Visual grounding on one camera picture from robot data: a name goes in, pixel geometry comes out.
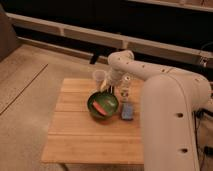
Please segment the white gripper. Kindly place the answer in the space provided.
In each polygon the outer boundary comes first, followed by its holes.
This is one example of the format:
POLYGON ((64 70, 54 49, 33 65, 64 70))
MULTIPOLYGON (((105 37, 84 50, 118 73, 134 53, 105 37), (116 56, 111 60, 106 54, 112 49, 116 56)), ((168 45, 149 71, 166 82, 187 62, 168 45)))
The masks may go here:
POLYGON ((100 91, 106 91, 110 86, 116 86, 122 79, 123 73, 121 71, 110 69, 107 74, 107 80, 104 80, 101 84, 100 91))

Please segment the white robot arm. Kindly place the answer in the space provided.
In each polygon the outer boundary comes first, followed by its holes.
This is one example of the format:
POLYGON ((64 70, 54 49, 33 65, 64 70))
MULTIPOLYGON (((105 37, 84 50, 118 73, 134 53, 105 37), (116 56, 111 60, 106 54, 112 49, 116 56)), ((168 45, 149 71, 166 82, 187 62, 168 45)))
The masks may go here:
POLYGON ((143 81, 144 171, 200 171, 193 113, 213 106, 208 79, 188 70, 136 61, 130 50, 110 54, 108 65, 108 87, 126 73, 143 81))

